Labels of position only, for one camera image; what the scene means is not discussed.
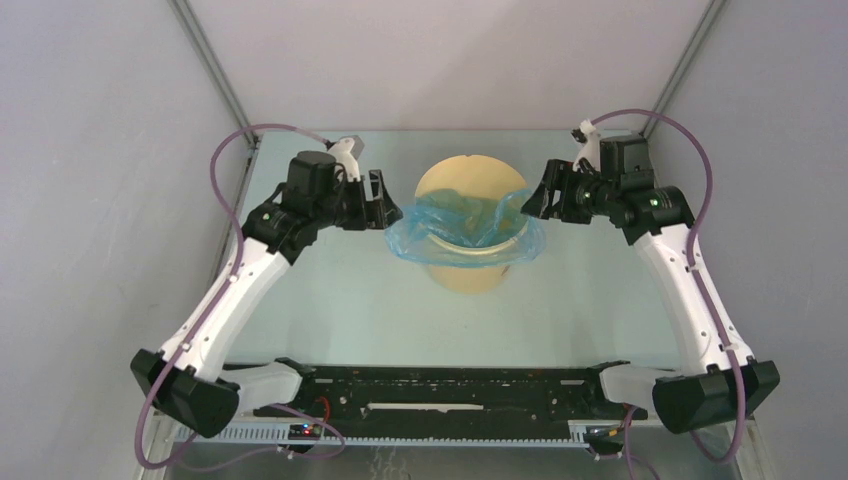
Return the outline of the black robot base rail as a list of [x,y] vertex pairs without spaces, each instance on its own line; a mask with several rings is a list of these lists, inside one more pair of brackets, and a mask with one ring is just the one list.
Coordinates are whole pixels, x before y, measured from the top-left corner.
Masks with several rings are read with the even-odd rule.
[[600,366],[583,368],[309,365],[290,407],[343,435],[569,438],[583,422],[619,425]]

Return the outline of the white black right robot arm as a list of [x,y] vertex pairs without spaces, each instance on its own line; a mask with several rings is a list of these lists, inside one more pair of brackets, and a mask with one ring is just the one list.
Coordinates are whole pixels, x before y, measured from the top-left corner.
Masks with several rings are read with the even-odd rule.
[[606,217],[647,265],[659,288],[681,356],[677,370],[613,363],[581,392],[585,411],[606,418],[621,403],[659,417],[674,434],[737,417],[737,391],[751,415],[777,388],[772,361],[759,361],[729,319],[704,265],[687,243],[695,223],[684,193],[658,187],[647,141],[639,135],[601,139],[574,130],[573,161],[548,161],[523,213],[588,225]]

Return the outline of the blue plastic trash bag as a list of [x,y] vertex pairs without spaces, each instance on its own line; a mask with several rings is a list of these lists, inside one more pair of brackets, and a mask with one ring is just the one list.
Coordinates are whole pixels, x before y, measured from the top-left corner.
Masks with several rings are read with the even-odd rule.
[[531,191],[497,203],[436,193],[402,208],[385,240],[398,258],[421,265],[483,268],[526,263],[546,247],[539,221],[521,213]]

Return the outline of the yellow printed trash bin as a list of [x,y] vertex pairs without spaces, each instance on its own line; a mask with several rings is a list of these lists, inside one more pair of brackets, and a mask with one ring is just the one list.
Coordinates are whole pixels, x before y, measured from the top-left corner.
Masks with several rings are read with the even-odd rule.
[[[513,167],[486,155],[458,155],[432,166],[420,179],[415,200],[436,193],[456,194],[461,200],[497,203],[506,194],[527,187],[527,181]],[[430,277],[440,286],[460,294],[480,294],[497,287],[509,266],[459,268],[426,266]]]

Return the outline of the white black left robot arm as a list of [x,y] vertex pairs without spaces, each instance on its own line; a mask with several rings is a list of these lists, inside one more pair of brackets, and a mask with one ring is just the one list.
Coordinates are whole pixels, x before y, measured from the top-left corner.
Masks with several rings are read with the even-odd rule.
[[227,370],[225,361],[262,298],[319,231],[384,230],[401,219],[381,170],[355,177],[347,168],[339,153],[298,153],[286,180],[248,214],[225,269],[190,318],[158,351],[136,353],[131,371],[157,410],[205,438],[272,404],[297,417],[312,411],[316,390],[299,364]]

